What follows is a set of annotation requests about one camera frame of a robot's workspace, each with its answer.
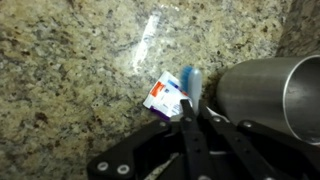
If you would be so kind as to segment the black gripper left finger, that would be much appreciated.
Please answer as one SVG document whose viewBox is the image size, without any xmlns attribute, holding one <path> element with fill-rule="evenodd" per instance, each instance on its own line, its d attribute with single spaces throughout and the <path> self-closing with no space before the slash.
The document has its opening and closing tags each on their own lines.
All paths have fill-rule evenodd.
<svg viewBox="0 0 320 180">
<path fill-rule="evenodd" d="M 186 99 L 180 101 L 183 117 L 180 128 L 186 155 L 186 167 L 190 180 L 215 180 L 214 167 L 204 134 L 200 131 L 196 114 Z"/>
</svg>

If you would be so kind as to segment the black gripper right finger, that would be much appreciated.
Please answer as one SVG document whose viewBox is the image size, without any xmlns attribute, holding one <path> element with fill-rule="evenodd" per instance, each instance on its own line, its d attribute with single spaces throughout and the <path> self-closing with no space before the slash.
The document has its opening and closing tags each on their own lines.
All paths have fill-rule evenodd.
<svg viewBox="0 0 320 180">
<path fill-rule="evenodd" d="M 282 176 L 254 148 L 246 136 L 200 103 L 199 115 L 213 143 L 210 154 L 222 180 L 282 180 Z"/>
</svg>

